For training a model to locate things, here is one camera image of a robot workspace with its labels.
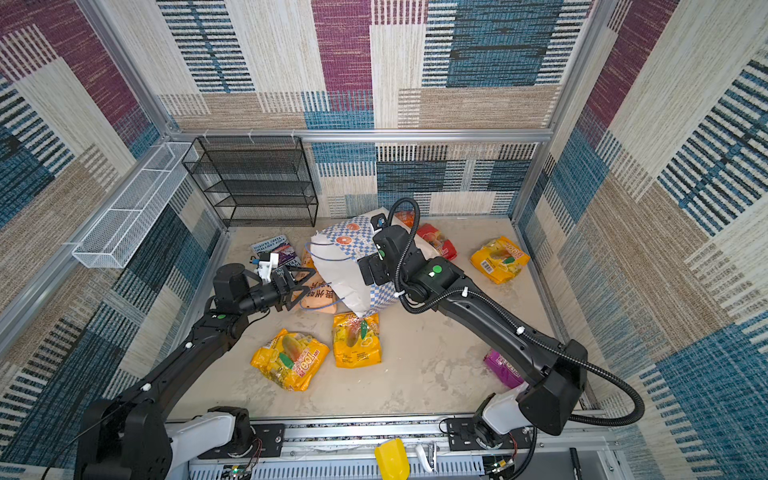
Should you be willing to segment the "orange sweet potato snack bag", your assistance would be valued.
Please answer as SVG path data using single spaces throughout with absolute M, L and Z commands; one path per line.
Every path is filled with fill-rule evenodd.
M 303 253 L 301 265 L 315 271 L 307 282 L 310 292 L 300 301 L 301 308 L 310 312 L 335 315 L 340 299 L 319 274 L 309 250 Z

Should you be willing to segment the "blue checkered paper bag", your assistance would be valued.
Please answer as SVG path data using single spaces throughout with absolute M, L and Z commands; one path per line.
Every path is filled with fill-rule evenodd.
M 314 268 L 351 312 L 357 315 L 380 313 L 397 304 L 397 290 L 391 281 L 367 284 L 360 261 L 371 256 L 375 266 L 395 271 L 400 253 L 390 256 L 388 248 L 374 242 L 376 221 L 387 221 L 389 211 L 379 208 L 331 225 L 311 237 L 309 251 Z

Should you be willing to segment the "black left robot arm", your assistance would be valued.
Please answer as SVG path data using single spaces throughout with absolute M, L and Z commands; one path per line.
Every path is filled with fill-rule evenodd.
M 244 265 L 220 267 L 214 294 L 182 343 L 136 384 L 112 400 L 93 402 L 83 416 L 77 479 L 164 479 L 177 448 L 165 422 L 175 405 L 248 328 L 249 316 L 291 310 L 306 296 L 312 268 L 283 266 L 268 280 Z

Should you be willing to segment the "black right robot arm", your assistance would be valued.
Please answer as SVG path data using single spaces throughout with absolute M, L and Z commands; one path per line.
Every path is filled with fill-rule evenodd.
M 517 397 L 522 416 L 549 435 L 561 434 L 585 388 L 586 348 L 526 324 L 445 258 L 427 260 L 405 228 L 381 215 L 371 223 L 376 252 L 358 261 L 364 283 L 393 286 L 409 313 L 440 312 L 484 340 L 528 384 Z

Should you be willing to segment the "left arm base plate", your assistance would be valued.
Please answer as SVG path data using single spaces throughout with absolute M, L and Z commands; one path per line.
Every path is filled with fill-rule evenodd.
M 245 436 L 236 430 L 235 437 L 229 443 L 200 454 L 198 459 L 277 458 L 282 453 L 285 430 L 283 423 L 252 424 Z

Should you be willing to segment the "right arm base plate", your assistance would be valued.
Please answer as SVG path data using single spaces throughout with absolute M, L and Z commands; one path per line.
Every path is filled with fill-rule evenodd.
M 491 440 L 482 440 L 471 417 L 448 417 L 440 421 L 440 431 L 447 437 L 451 452 L 471 450 L 510 451 L 527 450 L 532 442 L 531 430 L 527 427 L 512 430 L 508 434 L 495 434 Z

